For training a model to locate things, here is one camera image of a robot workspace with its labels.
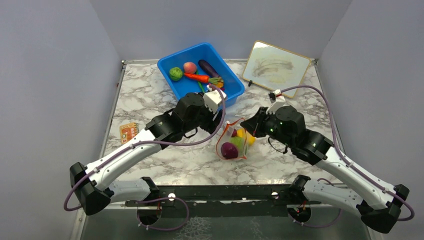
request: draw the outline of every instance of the screw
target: screw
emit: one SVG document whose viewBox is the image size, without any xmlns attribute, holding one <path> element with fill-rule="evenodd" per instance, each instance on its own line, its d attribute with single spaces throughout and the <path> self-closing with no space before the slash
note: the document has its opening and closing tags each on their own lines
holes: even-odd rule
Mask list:
<svg viewBox="0 0 424 240">
<path fill-rule="evenodd" d="M 273 191 L 273 192 L 271 193 L 271 196 L 272 196 L 273 198 L 275 198 L 275 199 L 278 199 L 278 193 L 277 193 L 276 191 Z"/>
</svg>

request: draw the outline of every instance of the blue plastic bin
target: blue plastic bin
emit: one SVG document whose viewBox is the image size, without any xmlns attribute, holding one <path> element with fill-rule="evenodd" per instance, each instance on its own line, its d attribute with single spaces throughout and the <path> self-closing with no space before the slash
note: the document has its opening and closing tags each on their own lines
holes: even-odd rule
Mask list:
<svg viewBox="0 0 424 240">
<path fill-rule="evenodd" d="M 161 58 L 157 62 L 159 70 L 162 72 L 169 86 L 171 87 L 176 99 L 184 97 L 187 93 L 198 93 L 202 90 L 199 87 L 197 81 L 188 79 L 183 76 L 179 81 L 171 80 L 169 74 L 170 69 L 179 67 L 183 70 L 183 64 L 186 62 L 193 62 L 197 65 L 198 74 L 206 75 L 206 73 L 199 67 L 199 60 L 206 60 L 222 77 L 224 80 L 224 92 L 227 94 L 227 101 L 225 105 L 227 107 L 236 103 L 237 97 L 244 93 L 245 86 L 239 80 L 239 78 L 231 71 L 227 63 L 217 53 L 215 48 L 207 42 L 203 42 L 169 56 Z M 202 83 L 203 88 L 206 90 L 206 84 Z"/>
</svg>

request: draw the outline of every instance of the green toy cabbage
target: green toy cabbage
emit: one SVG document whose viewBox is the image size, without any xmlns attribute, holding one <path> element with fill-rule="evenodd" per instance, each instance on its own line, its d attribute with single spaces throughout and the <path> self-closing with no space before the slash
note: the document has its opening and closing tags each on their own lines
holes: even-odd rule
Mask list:
<svg viewBox="0 0 424 240">
<path fill-rule="evenodd" d="M 179 81 L 183 77 L 183 71 L 179 67 L 173 67 L 169 70 L 169 76 L 173 81 Z"/>
</svg>

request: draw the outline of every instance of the small orange card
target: small orange card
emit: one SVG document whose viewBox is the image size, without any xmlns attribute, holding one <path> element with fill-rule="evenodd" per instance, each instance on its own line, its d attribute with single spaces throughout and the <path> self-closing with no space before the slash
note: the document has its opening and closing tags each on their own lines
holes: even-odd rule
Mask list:
<svg viewBox="0 0 424 240">
<path fill-rule="evenodd" d="M 119 127 L 120 133 L 120 142 L 122 144 L 133 139 L 139 133 L 139 124 L 136 122 L 131 122 L 128 124 L 121 125 Z"/>
</svg>

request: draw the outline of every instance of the toy red onion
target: toy red onion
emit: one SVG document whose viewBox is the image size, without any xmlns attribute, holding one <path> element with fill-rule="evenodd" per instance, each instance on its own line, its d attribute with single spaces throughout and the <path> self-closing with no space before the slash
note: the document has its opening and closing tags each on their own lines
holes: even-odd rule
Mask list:
<svg viewBox="0 0 424 240">
<path fill-rule="evenodd" d="M 221 146 L 221 154 L 225 159 L 235 159 L 239 156 L 239 150 L 231 142 L 224 142 Z"/>
<path fill-rule="evenodd" d="M 184 69 L 184 73 L 186 74 L 194 74 L 196 73 L 198 67 L 196 66 L 196 64 L 194 64 L 191 61 L 188 61 L 186 63 L 184 63 L 184 65 L 182 66 L 182 68 Z"/>
</svg>

